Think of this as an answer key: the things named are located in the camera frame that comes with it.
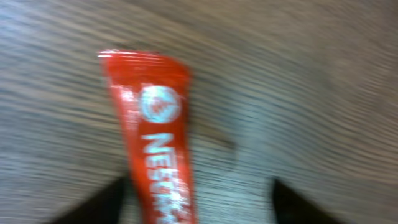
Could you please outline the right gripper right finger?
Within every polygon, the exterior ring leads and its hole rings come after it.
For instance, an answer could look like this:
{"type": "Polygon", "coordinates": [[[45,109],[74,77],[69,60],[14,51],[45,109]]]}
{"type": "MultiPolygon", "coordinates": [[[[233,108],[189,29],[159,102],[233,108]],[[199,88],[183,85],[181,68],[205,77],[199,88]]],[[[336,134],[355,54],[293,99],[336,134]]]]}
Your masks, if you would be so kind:
{"type": "Polygon", "coordinates": [[[271,199],[277,224],[341,224],[278,178],[273,180],[271,199]]]}

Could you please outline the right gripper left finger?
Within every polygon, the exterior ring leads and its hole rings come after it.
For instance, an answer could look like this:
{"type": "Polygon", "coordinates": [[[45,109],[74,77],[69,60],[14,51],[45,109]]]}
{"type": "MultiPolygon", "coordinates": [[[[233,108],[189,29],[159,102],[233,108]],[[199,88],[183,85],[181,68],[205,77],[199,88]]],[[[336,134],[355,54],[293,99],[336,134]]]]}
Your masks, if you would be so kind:
{"type": "Polygon", "coordinates": [[[47,224],[118,224],[127,180],[126,175],[117,178],[79,206],[47,224]]]}

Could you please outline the red Nescafe stick sachet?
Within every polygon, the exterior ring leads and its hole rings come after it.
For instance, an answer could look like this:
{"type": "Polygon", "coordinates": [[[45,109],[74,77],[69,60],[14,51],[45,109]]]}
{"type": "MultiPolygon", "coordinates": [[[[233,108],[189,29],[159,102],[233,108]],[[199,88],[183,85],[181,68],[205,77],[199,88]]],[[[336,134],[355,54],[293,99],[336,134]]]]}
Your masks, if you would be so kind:
{"type": "Polygon", "coordinates": [[[196,224],[187,138],[191,74],[155,52],[108,49],[102,59],[144,223],[196,224]]]}

